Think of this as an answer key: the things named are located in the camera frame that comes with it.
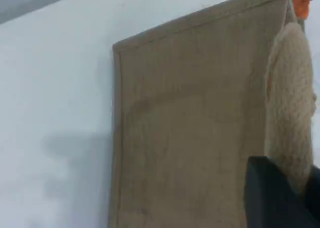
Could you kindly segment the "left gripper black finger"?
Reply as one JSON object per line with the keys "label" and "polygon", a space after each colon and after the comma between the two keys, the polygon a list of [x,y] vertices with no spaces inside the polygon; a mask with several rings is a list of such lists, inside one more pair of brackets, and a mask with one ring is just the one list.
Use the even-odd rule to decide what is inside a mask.
{"label": "left gripper black finger", "polygon": [[244,186],[247,227],[303,227],[304,206],[287,178],[265,156],[251,156]]}
{"label": "left gripper black finger", "polygon": [[313,166],[301,197],[299,227],[320,226],[320,169]]}

